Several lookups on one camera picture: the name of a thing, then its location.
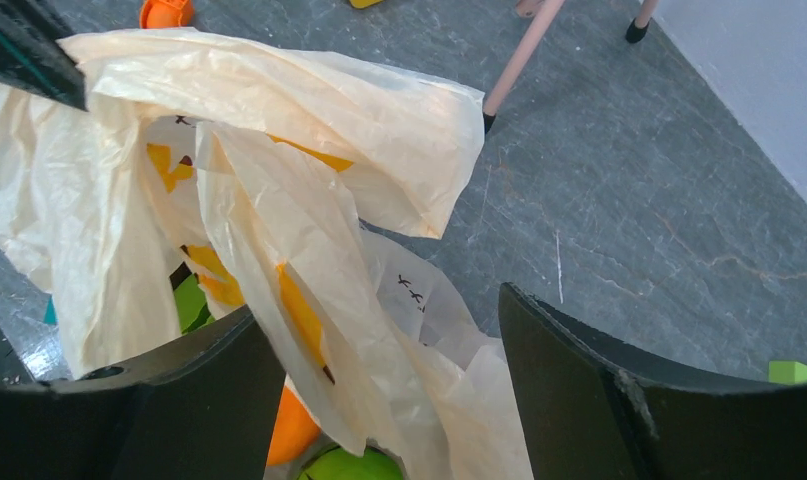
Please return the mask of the translucent beige plastic bag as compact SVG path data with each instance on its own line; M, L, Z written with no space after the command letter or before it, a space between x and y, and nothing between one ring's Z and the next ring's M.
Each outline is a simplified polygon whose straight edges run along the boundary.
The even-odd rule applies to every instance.
M0 250L53 299L76 376L176 339L169 259L248 306L321 429L412 479L529 479L499 341L440 270L481 91L193 29L66 38L79 110L0 82Z

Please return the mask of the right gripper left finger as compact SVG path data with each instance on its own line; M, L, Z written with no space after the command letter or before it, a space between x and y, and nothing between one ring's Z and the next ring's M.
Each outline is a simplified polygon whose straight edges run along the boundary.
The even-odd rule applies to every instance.
M0 385L0 479L260 479L283 385L247 307L75 381Z

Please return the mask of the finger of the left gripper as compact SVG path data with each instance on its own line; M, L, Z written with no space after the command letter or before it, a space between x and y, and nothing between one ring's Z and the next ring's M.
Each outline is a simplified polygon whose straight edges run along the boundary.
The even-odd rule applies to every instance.
M0 0L0 83L85 111L85 79L58 41L73 30L45 1Z

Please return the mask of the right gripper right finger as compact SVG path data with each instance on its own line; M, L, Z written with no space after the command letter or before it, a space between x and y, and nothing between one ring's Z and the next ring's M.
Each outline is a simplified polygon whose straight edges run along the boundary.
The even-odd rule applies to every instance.
M807 383L655 355L501 286L498 318L537 479L807 479Z

